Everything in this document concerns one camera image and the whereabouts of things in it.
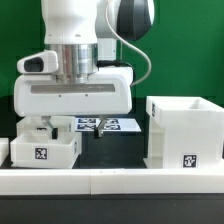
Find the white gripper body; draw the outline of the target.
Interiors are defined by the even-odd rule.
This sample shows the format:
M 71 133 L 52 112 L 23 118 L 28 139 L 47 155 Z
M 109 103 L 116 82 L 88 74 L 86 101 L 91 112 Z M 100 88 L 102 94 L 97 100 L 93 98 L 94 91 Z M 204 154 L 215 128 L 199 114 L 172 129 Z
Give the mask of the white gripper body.
M 86 84 L 58 84 L 54 75 L 21 75 L 14 109 L 21 117 L 127 114 L 132 108 L 130 67 L 104 67 Z

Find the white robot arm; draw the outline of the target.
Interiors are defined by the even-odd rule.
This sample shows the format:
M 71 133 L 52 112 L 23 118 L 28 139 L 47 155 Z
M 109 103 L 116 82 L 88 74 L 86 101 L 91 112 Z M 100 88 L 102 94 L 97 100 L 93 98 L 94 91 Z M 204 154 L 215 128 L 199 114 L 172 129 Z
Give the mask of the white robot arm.
M 14 109 L 21 117 L 94 115 L 97 135 L 110 115 L 132 109 L 134 70 L 116 59 L 152 27 L 153 0 L 41 0 L 45 49 L 17 63 Z

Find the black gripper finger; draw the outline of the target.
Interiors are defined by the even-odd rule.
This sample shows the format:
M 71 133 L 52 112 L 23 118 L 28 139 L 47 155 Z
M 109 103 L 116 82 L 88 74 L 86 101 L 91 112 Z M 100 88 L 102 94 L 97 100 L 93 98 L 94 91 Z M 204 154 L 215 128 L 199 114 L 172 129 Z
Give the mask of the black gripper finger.
M 101 138 L 103 136 L 103 129 L 106 124 L 107 117 L 102 115 L 99 117 L 99 124 L 94 128 L 94 137 L 96 139 Z
M 58 129 L 53 126 L 51 123 L 51 117 L 50 116 L 42 116 L 41 121 L 44 126 L 48 127 L 51 130 L 51 138 L 57 139 L 58 138 Z

